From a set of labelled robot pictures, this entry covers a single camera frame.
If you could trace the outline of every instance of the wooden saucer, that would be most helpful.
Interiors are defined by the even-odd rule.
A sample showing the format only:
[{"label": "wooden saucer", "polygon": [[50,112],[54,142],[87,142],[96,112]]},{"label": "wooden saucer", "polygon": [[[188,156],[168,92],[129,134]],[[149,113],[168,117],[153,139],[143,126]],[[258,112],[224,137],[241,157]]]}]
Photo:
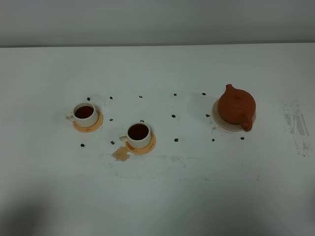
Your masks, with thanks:
[{"label": "wooden saucer", "polygon": [[137,155],[143,155],[143,154],[149,153],[150,151],[152,151],[154,149],[154,147],[156,146],[156,143],[157,143],[157,139],[156,139],[156,136],[154,135],[153,132],[151,132],[150,143],[144,148],[137,149],[137,148],[130,146],[130,144],[128,142],[125,142],[127,150],[132,152],[133,154],[137,154]]},{"label": "wooden saucer", "polygon": [[[215,120],[215,122],[222,128],[230,130],[230,131],[244,131],[244,129],[242,128],[240,124],[228,123],[220,117],[219,112],[218,112],[218,101],[219,100],[217,100],[212,107],[212,118]],[[253,125],[254,125],[255,120],[256,120],[256,112],[254,116],[252,117]]]},{"label": "wooden saucer", "polygon": [[100,126],[103,123],[103,114],[100,111],[97,111],[97,114],[98,114],[98,118],[97,118],[96,123],[90,127],[81,127],[76,122],[72,122],[72,124],[76,130],[78,130],[82,133],[93,132],[93,131],[97,130],[98,128],[100,128]]}]

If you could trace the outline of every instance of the saucer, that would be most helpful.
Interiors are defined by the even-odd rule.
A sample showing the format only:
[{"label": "saucer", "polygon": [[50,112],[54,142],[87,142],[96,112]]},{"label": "saucer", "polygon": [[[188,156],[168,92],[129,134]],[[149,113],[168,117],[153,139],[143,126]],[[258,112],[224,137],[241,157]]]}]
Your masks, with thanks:
[{"label": "saucer", "polygon": [[92,125],[90,127],[81,127],[76,122],[72,122],[74,128],[76,130],[82,132],[82,133],[90,133],[90,132],[97,130],[98,128],[100,128],[100,126],[103,123],[103,114],[100,111],[97,111],[97,114],[98,114],[98,118],[97,118],[97,121],[94,125]]},{"label": "saucer", "polygon": [[154,149],[154,147],[156,146],[156,143],[157,143],[157,139],[153,132],[151,132],[151,141],[144,148],[134,148],[130,146],[128,142],[125,142],[127,150],[137,155],[143,155],[143,154],[149,153],[150,151]]}]

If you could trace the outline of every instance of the terracotta teapot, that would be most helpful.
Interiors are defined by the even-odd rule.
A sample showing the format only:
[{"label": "terracotta teapot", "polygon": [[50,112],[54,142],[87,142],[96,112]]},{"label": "terracotta teapot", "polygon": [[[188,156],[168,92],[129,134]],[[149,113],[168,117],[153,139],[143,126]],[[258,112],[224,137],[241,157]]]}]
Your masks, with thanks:
[{"label": "terracotta teapot", "polygon": [[236,89],[231,84],[226,86],[218,102],[218,112],[223,120],[240,124],[245,131],[250,131],[255,111],[255,100],[248,92]]}]

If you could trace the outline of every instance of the smudge mark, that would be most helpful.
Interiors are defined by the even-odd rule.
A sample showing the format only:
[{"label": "smudge mark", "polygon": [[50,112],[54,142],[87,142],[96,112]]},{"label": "smudge mark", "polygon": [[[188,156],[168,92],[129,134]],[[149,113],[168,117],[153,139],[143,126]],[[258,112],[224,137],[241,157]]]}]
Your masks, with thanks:
[{"label": "smudge mark", "polygon": [[186,166],[186,162],[184,157],[182,156],[156,156],[158,157],[164,164],[165,166],[168,166],[170,163],[172,164],[179,164],[181,165],[183,168],[187,168]]},{"label": "smudge mark", "polygon": [[303,123],[303,127],[305,127],[305,132],[306,132],[306,135],[309,136],[309,131],[307,130],[307,127],[306,127],[306,123],[305,123],[305,120],[304,120],[304,115],[301,114],[301,120],[302,120],[302,123]]},{"label": "smudge mark", "polygon": [[128,150],[126,147],[121,146],[120,148],[118,148],[114,153],[113,153],[113,157],[117,160],[117,161],[126,161],[130,158],[130,155],[127,154]]},{"label": "smudge mark", "polygon": [[283,101],[284,131],[292,135],[299,156],[314,155],[314,148],[309,141],[309,131],[300,111],[298,100]]}]

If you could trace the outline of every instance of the white tabletop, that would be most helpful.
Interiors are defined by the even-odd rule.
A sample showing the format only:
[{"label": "white tabletop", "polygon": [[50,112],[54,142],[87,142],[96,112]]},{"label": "white tabletop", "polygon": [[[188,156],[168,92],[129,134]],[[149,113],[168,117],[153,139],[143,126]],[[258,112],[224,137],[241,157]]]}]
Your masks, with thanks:
[{"label": "white tabletop", "polygon": [[[315,44],[8,48],[0,72],[1,184],[76,179],[97,209],[55,235],[315,234]],[[248,133],[206,116],[230,83],[255,98]],[[80,133],[64,116],[87,98],[104,121]],[[141,119],[155,148],[117,161]]]}]

